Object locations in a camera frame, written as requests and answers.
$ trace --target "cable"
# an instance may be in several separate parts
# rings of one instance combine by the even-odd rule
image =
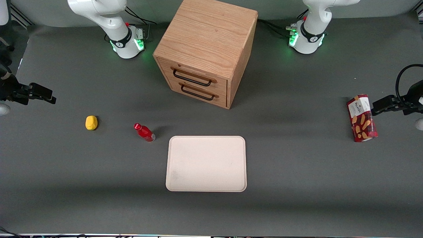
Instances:
[[[151,22],[151,23],[153,23],[153,24],[156,24],[157,25],[157,23],[156,22],[153,22],[153,21],[150,21],[150,20],[147,20],[147,19],[144,19],[144,18],[141,18],[141,17],[139,17],[133,10],[131,10],[129,7],[126,7],[128,10],[130,10],[134,15],[132,15],[131,13],[129,13],[127,10],[125,10],[129,15],[131,15],[131,16],[133,16],[133,17],[136,17],[136,18],[138,18],[138,19],[140,19],[141,21],[143,21],[145,24],[147,24],[146,22]]]
[[[404,100],[402,99],[402,97],[399,95],[399,81],[400,81],[400,79],[401,79],[401,76],[402,76],[402,74],[407,70],[407,69],[409,69],[409,68],[412,68],[412,67],[423,67],[423,64],[411,64],[411,65],[409,65],[409,66],[407,66],[407,67],[405,67],[405,68],[403,68],[402,70],[401,70],[401,72],[399,72],[399,74],[398,74],[398,77],[397,77],[397,80],[396,80],[396,82],[395,82],[395,93],[396,93],[396,96],[397,96],[397,98],[399,99],[399,101],[406,107],[406,108],[408,108],[408,109],[411,109],[411,110],[413,110],[411,107],[410,107],[410,105],[408,105],[408,104],[405,104],[405,102],[404,102]]]
[[[105,41],[105,42],[109,42],[109,41],[110,41],[110,37],[109,37],[109,39],[107,40],[107,39],[106,39],[106,36],[107,36],[107,37],[109,37],[107,34],[104,34],[104,41]]]
[[[22,237],[22,236],[21,236],[21,235],[19,235],[19,234],[16,234],[16,233],[13,233],[13,232],[7,231],[7,230],[6,230],[6,229],[4,229],[3,227],[0,227],[0,231],[3,231],[4,233],[11,234],[11,235],[14,235],[14,236],[17,236],[17,237]]]
[[[304,14],[306,14],[308,12],[308,9],[305,10],[303,13],[301,13],[300,15],[297,16],[297,18],[301,18],[302,16],[304,16]]]
[[[258,21],[258,22],[262,22],[262,23],[266,24],[266,25],[267,25],[267,27],[269,27],[269,29],[270,29],[270,30],[272,30],[273,32],[275,32],[276,34],[278,34],[278,35],[280,35],[280,36],[283,36],[283,37],[290,37],[290,36],[288,36],[288,35],[284,35],[284,34],[282,34],[282,33],[278,32],[277,30],[275,30],[275,29],[274,29],[274,28],[277,28],[277,29],[283,29],[283,30],[285,30],[285,28],[283,28],[283,27],[281,27],[281,26],[275,25],[275,24],[273,24],[273,23],[271,23],[271,22],[268,22],[268,21],[265,21],[265,20],[262,20],[262,19],[258,19],[257,21]]]
[[[151,25],[151,24],[149,24],[149,25],[148,25],[148,31],[147,31],[147,37],[146,37],[146,40],[148,40],[148,37],[150,36],[150,25]]]
[[[285,27],[275,25],[275,24],[273,24],[273,23],[271,23],[271,22],[269,22],[269,21],[263,20],[263,19],[257,19],[257,21],[258,21],[258,22],[265,23],[265,24],[268,24],[268,25],[271,25],[271,26],[272,26],[272,27],[274,27],[274,28],[278,28],[278,29],[285,30]]]
[[[135,16],[135,15],[132,15],[130,12],[128,12],[128,10],[126,10],[125,9],[125,12],[127,13],[127,14],[129,14],[129,15],[131,15],[131,16],[133,16],[133,17],[135,17],[135,18],[138,18],[138,19],[140,19],[144,24],[148,24],[144,19],[142,19],[141,17],[137,17],[137,16]]]

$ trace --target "black metal handle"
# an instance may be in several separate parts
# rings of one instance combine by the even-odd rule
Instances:
[[[212,83],[212,81],[211,81],[211,80],[209,80],[209,82],[208,82],[208,83],[202,83],[202,82],[197,82],[197,81],[195,81],[195,80],[189,79],[189,78],[187,78],[187,77],[183,77],[183,76],[177,75],[177,74],[176,74],[176,69],[174,69],[174,70],[173,70],[173,75],[174,75],[175,77],[177,77],[177,78],[183,79],[183,80],[188,81],[188,82],[196,83],[196,84],[201,85],[201,86],[204,86],[204,87],[208,87],[208,86],[210,86],[210,84]]]
[[[184,87],[185,87],[185,85],[181,85],[181,90],[182,90],[184,93],[191,94],[192,96],[196,96],[196,97],[202,98],[202,99],[207,100],[207,101],[212,101],[212,100],[213,100],[213,98],[214,98],[214,95],[212,95],[211,97],[204,97],[204,96],[201,96],[201,95],[198,95],[198,94],[192,93],[192,92],[190,92],[190,91],[184,90]]]

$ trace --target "drawer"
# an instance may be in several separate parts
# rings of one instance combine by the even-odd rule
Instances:
[[[212,93],[196,86],[188,85],[185,82],[170,80],[170,87],[173,91],[189,97],[208,102],[219,107],[226,108],[226,95]]]
[[[208,78],[187,69],[181,69],[178,64],[159,60],[159,64],[168,81],[178,81],[185,85],[193,86],[207,92],[226,95],[227,81],[222,79]]]

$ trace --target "wood grain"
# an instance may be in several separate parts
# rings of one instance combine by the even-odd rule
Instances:
[[[198,100],[201,100],[203,102],[214,104],[214,105],[222,107],[222,108],[226,108],[226,95],[211,93],[211,92],[208,92],[204,89],[200,89],[198,87],[187,85],[186,83],[177,82],[177,81],[170,81],[170,84],[172,85],[172,90],[175,91],[175,92],[181,93],[183,95],[186,95],[186,96],[198,99]],[[214,95],[214,98],[213,98],[213,100],[208,101],[208,100],[204,100],[204,99],[201,99],[199,97],[187,94],[187,93],[185,93],[181,90],[181,85],[184,85],[185,90],[187,90],[187,91],[193,92],[195,94],[198,94],[198,95],[201,95],[201,96],[204,96],[204,97],[211,97],[212,95]]]
[[[244,44],[244,49],[241,55],[239,56],[238,64],[233,71],[232,80],[230,80],[228,83],[228,107],[229,108],[232,106],[233,98],[235,97],[236,91],[238,90],[239,83],[241,82],[242,76],[244,75],[245,67],[247,67],[248,60],[250,59],[256,23],[257,23],[257,18],[254,19],[253,25],[250,28],[249,37]]]
[[[173,81],[185,83],[187,85],[191,85],[191,86],[194,86],[194,87],[204,89],[204,90],[211,92],[211,93],[219,93],[219,94],[224,95],[226,97],[226,90],[227,90],[226,81],[227,80],[222,80],[222,79],[216,80],[216,79],[213,79],[213,78],[207,78],[207,77],[204,77],[202,75],[197,75],[197,74],[194,74],[194,73],[191,73],[191,72],[187,72],[186,70],[180,69],[178,67],[178,64],[167,62],[167,61],[164,61],[164,60],[159,59],[159,63],[160,63],[160,68],[162,69],[162,73],[165,76],[167,81],[173,80]],[[198,85],[198,84],[195,84],[195,83],[191,83],[191,82],[179,79],[179,78],[177,78],[173,75],[173,69],[177,69],[177,71],[178,71],[177,75],[187,77],[189,79],[195,80],[195,81],[200,82],[200,83],[208,83],[209,80],[211,80],[211,84],[210,84],[210,86],[205,87],[205,86],[201,86],[201,85]]]
[[[257,11],[215,0],[184,0],[153,53],[170,88],[229,109],[251,54]],[[207,83],[201,86],[178,75]],[[216,95],[212,101],[186,94],[180,84]]]
[[[184,0],[154,55],[229,79],[257,16],[215,0]]]

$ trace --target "yellow sponge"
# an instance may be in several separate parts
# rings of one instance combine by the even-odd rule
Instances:
[[[88,116],[85,120],[85,127],[87,130],[95,130],[98,124],[96,116]]]

